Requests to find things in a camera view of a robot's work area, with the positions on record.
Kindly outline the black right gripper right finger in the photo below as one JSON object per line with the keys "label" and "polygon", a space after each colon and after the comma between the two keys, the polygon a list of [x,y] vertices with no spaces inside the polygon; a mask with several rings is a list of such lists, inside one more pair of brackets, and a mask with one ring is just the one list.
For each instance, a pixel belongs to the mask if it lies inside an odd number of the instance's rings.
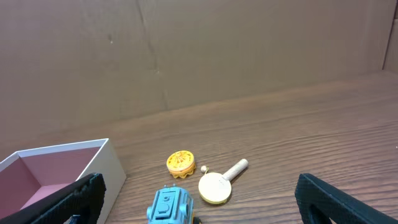
{"label": "black right gripper right finger", "polygon": [[300,174],[295,198],[304,224],[397,224],[397,220],[315,177]]}

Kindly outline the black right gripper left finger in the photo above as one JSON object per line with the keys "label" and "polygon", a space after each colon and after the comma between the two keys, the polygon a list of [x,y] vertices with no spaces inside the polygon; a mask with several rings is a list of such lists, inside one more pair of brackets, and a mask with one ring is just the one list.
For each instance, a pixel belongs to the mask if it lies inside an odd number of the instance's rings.
{"label": "black right gripper left finger", "polygon": [[96,224],[104,205],[103,175],[91,173],[22,210],[1,224]]}

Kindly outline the blue yellow toy truck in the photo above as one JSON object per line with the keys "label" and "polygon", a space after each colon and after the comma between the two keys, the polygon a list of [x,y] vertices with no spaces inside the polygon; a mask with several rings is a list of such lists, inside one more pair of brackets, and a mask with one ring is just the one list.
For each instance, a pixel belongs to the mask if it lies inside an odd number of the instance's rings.
{"label": "blue yellow toy truck", "polygon": [[194,214],[194,200],[184,188],[164,186],[156,191],[154,201],[147,208],[149,224],[202,224]]}

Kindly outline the yellow round patterned toy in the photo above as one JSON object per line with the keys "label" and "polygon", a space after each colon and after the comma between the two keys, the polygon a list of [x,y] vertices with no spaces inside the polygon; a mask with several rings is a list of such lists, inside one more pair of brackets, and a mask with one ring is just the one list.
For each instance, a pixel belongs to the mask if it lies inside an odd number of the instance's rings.
{"label": "yellow round patterned toy", "polygon": [[166,166],[173,178],[185,179],[196,169],[194,155],[190,151],[177,151],[166,160]]}

